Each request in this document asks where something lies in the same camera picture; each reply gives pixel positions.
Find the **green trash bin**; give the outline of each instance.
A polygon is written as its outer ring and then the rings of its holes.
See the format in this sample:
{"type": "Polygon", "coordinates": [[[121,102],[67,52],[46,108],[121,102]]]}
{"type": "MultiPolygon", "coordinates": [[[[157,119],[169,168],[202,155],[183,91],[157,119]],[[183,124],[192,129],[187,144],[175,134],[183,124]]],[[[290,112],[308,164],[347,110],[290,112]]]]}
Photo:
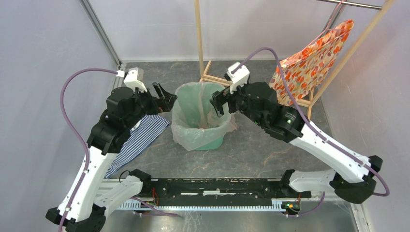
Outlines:
{"type": "Polygon", "coordinates": [[[209,102],[212,94],[223,90],[216,83],[187,83],[176,89],[178,96],[172,108],[172,134],[174,141],[188,151],[211,150],[222,145],[227,132],[236,129],[233,115],[224,105],[224,115],[218,117],[209,102]]]}

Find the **blue and white striped towel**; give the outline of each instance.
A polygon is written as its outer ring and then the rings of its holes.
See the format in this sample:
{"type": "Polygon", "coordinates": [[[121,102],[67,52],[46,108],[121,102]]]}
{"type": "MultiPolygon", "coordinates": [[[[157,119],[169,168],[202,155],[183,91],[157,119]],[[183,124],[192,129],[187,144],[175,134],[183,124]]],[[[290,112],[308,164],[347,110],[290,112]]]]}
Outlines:
{"type": "Polygon", "coordinates": [[[147,115],[141,119],[138,128],[131,132],[130,138],[124,143],[121,151],[111,166],[105,178],[110,178],[124,165],[141,154],[167,128],[169,121],[159,115],[147,115]]]}

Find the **wooden stand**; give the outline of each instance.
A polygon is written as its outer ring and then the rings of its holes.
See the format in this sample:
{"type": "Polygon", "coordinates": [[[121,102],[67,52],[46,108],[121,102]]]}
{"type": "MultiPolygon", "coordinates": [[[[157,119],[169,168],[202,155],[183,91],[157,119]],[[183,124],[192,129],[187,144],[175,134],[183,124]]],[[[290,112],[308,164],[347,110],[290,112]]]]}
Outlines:
{"type": "MultiPolygon", "coordinates": [[[[201,36],[201,17],[199,13],[199,0],[194,0],[195,1],[195,19],[196,19],[196,31],[197,31],[197,41],[198,41],[198,54],[199,54],[199,66],[200,66],[200,72],[201,72],[201,79],[199,82],[202,81],[209,81],[209,82],[214,82],[218,84],[222,84],[224,86],[229,86],[232,84],[232,82],[226,81],[223,78],[219,78],[216,76],[211,76],[208,75],[208,70],[209,67],[211,66],[212,61],[208,61],[208,64],[206,65],[206,68],[204,69],[204,56],[202,52],[202,36],[201,36]]],[[[323,92],[326,90],[326,88],[330,85],[330,83],[333,81],[333,79],[336,77],[336,75],[342,70],[343,66],[347,63],[347,61],[350,59],[350,57],[354,54],[354,52],[357,50],[357,48],[362,44],[362,42],[365,40],[365,38],[369,35],[369,33],[373,30],[373,28],[377,25],[377,23],[380,21],[380,19],[383,17],[383,15],[387,12],[387,10],[392,6],[395,0],[385,0],[383,6],[381,9],[376,13],[376,15],[373,17],[371,22],[368,24],[368,26],[362,31],[362,34],[357,38],[357,40],[354,42],[354,44],[350,47],[350,49],[347,51],[344,57],[340,60],[340,62],[337,64],[335,69],[329,74],[329,77],[322,83],[322,87],[319,89],[319,91],[314,94],[314,88],[310,91],[309,93],[309,100],[304,100],[301,99],[297,102],[298,105],[307,107],[307,117],[310,119],[312,115],[312,107],[313,105],[317,102],[317,100],[321,97],[323,92]]]]}

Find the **orange floral cloth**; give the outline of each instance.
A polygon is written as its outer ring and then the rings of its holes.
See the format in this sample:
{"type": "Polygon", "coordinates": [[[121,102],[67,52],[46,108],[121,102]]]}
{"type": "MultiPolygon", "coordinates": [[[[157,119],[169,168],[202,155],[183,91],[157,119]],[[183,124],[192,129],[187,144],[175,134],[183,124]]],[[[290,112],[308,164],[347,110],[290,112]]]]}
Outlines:
{"type": "MultiPolygon", "coordinates": [[[[337,30],[330,31],[318,39],[316,43],[280,62],[289,89],[297,101],[323,81],[334,64],[353,25],[352,20],[341,23],[335,27],[337,30]]],[[[292,104],[292,100],[280,78],[278,68],[276,68],[269,86],[276,90],[280,104],[292,104]]]]}

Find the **white wall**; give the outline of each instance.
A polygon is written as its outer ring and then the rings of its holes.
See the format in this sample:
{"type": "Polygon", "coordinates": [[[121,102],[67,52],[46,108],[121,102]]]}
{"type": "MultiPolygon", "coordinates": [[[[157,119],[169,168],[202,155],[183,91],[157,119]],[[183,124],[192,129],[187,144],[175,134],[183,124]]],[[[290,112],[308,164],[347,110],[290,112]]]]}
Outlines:
{"type": "MultiPolygon", "coordinates": [[[[356,24],[339,57],[374,13],[346,8],[340,20],[356,24]]],[[[361,154],[384,160],[381,175],[391,195],[365,202],[374,232],[410,228],[405,218],[410,214],[409,21],[410,2],[396,0],[323,95],[333,135],[361,154]]]]}
{"type": "MultiPolygon", "coordinates": [[[[0,31],[0,231],[55,232],[45,214],[84,153],[61,115],[60,89],[79,69],[115,65],[77,0],[1,1],[0,31]]],[[[85,138],[113,78],[84,74],[67,89],[67,113],[85,138]]]]}
{"type": "MultiPolygon", "coordinates": [[[[197,60],[193,0],[90,0],[122,60],[197,60]]],[[[303,49],[335,4],[316,0],[202,0],[205,59],[243,59],[261,46],[303,49]]],[[[256,58],[269,58],[268,52],[256,58]]]]}

